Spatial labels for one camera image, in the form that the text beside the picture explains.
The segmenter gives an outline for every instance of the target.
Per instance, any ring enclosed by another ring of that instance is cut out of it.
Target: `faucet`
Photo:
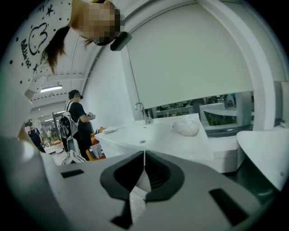
[[[153,118],[150,116],[150,112],[148,111],[148,115],[146,115],[145,113],[145,107],[144,105],[141,103],[141,102],[137,102],[135,104],[135,110],[137,110],[137,106],[140,105],[140,108],[143,112],[143,116],[144,116],[144,121],[145,121],[145,124],[148,125],[148,124],[152,124],[154,122]]]

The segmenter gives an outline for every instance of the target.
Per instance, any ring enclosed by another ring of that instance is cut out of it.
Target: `long brown hair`
[[[91,0],[91,3],[104,3],[105,0]],[[49,45],[46,48],[46,53],[48,55],[48,63],[52,70],[52,73],[55,74],[55,67],[57,66],[57,60],[58,56],[65,55],[65,45],[64,45],[64,39],[69,31],[70,27],[64,27],[59,29],[53,39],[50,41]],[[120,31],[120,13],[119,11],[115,14],[115,26],[114,31]],[[93,42],[93,40],[84,38],[84,46],[87,48],[89,44]]]

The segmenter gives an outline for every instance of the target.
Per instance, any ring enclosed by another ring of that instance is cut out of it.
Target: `white shirt with cartoon print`
[[[44,0],[22,23],[0,64],[0,78],[16,84],[21,94],[40,94],[49,70],[44,50],[57,30],[68,25],[72,0]]]

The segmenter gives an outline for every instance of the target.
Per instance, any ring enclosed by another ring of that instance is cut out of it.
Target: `backpack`
[[[65,107],[65,112],[62,114],[61,119],[59,120],[59,131],[63,138],[67,139],[70,136],[74,136],[78,132],[78,123],[80,118],[77,120],[77,122],[74,122],[74,120],[71,117],[71,114],[69,113],[69,109],[74,102],[69,102],[67,107]]]

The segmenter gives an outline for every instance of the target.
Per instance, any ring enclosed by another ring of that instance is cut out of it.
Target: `cartoon drawing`
[[[32,55],[36,55],[40,46],[47,39],[47,23],[42,23],[39,27],[34,27],[29,36],[29,50]]]

